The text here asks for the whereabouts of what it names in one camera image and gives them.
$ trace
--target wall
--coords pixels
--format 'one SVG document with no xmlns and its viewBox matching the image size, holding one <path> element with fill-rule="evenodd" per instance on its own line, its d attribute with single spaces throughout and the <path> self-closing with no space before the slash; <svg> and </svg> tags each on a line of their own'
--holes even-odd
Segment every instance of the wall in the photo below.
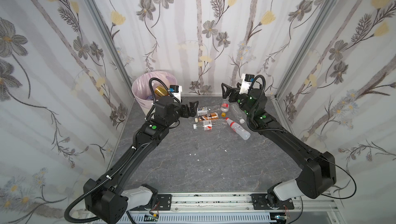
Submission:
<svg viewBox="0 0 396 224">
<path fill-rule="evenodd" d="M 396 217 L 395 31 L 396 0 L 339 0 L 278 97 L 296 135 L 355 178 L 339 204 L 349 224 Z M 337 177 L 333 196 L 348 197 Z"/>
<path fill-rule="evenodd" d="M 185 95 L 241 73 L 274 94 L 325 0 L 95 0 L 129 76 L 165 70 Z"/>
<path fill-rule="evenodd" d="M 105 172 L 133 99 L 83 0 L 0 7 L 0 219 L 66 222 Z"/>
</svg>

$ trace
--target wallpaper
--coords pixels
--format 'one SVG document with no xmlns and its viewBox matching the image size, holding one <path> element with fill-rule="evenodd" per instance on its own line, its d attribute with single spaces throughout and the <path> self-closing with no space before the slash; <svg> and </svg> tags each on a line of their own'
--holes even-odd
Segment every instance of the wallpaper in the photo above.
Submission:
<svg viewBox="0 0 396 224">
<path fill-rule="evenodd" d="M 66 222 L 106 171 L 133 99 L 93 21 L 84 0 L 0 0 L 1 223 Z"/>
<path fill-rule="evenodd" d="M 275 94 L 325 0 L 95 0 L 130 78 L 164 70 L 184 95 L 218 95 L 242 73 Z"/>
<path fill-rule="evenodd" d="M 339 202 L 350 224 L 394 222 L 395 41 L 396 0 L 339 0 L 278 96 L 296 135 L 355 178 Z M 337 170 L 333 196 L 353 191 Z"/>
</svg>

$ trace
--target trash can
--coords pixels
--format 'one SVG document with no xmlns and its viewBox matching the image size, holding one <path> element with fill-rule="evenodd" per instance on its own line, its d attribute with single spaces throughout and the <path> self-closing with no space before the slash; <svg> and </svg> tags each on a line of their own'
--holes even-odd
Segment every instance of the trash can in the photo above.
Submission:
<svg viewBox="0 0 396 224">
<path fill-rule="evenodd" d="M 156 77 L 163 81 L 168 88 L 170 85 L 177 85 L 176 78 L 171 73 L 165 71 L 153 71 L 139 76 L 132 84 L 132 93 L 145 115 L 147 115 L 152 106 L 152 100 L 146 99 L 151 95 L 151 91 L 148 85 L 149 80 L 153 77 Z M 157 81 L 153 81 L 153 83 L 154 89 L 161 84 Z"/>
</svg>

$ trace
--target gray surface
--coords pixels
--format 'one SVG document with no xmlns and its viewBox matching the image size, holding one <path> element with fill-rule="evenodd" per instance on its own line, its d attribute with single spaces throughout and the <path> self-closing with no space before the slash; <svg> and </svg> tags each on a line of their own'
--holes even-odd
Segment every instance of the gray surface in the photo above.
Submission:
<svg viewBox="0 0 396 224">
<path fill-rule="evenodd" d="M 222 98 L 184 97 L 182 100 L 183 103 L 198 100 L 201 107 L 221 104 Z M 270 100 L 266 110 L 278 117 Z M 132 136 L 144 123 L 144 117 L 135 102 L 113 164 L 131 146 Z M 204 131 L 202 127 L 193 129 L 194 123 L 194 118 L 180 118 L 179 127 L 170 130 L 124 189 L 146 183 L 160 192 L 267 190 L 275 183 L 297 177 L 301 172 L 284 151 L 258 133 L 251 132 L 251 137 L 244 141 L 227 125 Z M 242 126 L 249 131 L 246 123 Z"/>
</svg>

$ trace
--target black mounting plate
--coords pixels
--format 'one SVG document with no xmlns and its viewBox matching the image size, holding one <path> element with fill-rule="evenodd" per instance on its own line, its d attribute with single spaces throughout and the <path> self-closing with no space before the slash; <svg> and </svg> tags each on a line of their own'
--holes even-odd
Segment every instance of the black mounting plate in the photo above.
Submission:
<svg viewBox="0 0 396 224">
<path fill-rule="evenodd" d="M 171 204 L 172 204 L 172 195 L 171 194 L 158 194 L 158 207 L 154 207 L 154 211 L 160 210 L 171 210 Z M 139 206 L 134 209 L 131 209 L 131 211 L 147 211 L 146 208 Z"/>
<path fill-rule="evenodd" d="M 272 209 L 267 206 L 267 203 L 265 200 L 266 194 L 250 194 L 250 196 L 251 196 L 251 201 L 252 201 L 254 210 Z M 291 200 L 291 198 L 287 199 L 286 201 L 283 201 L 282 206 L 279 207 L 278 209 L 285 209 L 284 206 L 286 206 L 288 209 L 294 209 L 293 201 L 290 202 L 290 200 Z"/>
</svg>

